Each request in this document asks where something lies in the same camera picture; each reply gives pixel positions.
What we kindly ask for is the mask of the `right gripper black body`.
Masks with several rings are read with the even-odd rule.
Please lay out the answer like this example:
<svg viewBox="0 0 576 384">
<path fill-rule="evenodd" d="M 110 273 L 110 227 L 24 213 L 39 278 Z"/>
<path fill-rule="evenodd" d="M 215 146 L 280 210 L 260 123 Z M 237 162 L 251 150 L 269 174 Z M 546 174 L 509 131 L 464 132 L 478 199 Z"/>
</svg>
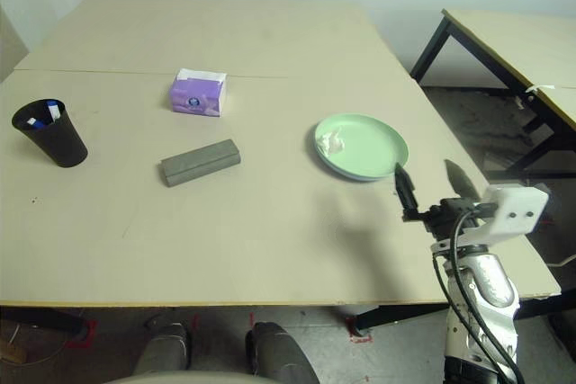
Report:
<svg viewBox="0 0 576 384">
<path fill-rule="evenodd" d="M 421 221 L 436 241 L 448 240 L 464 213 L 470 212 L 470 215 L 462 223 L 460 234 L 464 228 L 477 228 L 479 219 L 492 217 L 496 211 L 495 203 L 473 203 L 470 199 L 462 198 L 443 199 L 425 212 L 419 212 L 414 199 L 402 198 L 401 204 L 403 221 Z"/>
</svg>

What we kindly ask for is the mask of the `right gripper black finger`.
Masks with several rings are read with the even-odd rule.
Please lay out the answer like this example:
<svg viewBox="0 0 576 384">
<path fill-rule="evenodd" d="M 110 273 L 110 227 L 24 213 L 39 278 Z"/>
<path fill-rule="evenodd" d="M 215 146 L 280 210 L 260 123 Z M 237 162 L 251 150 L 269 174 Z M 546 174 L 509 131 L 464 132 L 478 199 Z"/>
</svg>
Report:
<svg viewBox="0 0 576 384">
<path fill-rule="evenodd" d="M 397 196 L 404 213 L 418 213 L 418 202 L 414 196 L 414 185 L 409 174 L 397 163 L 394 168 L 394 182 Z"/>
<path fill-rule="evenodd" d="M 473 185 L 473 182 L 461 166 L 449 159 L 446 159 L 445 169 L 448 181 L 457 195 L 463 199 L 480 198 L 479 193 Z"/>
</svg>

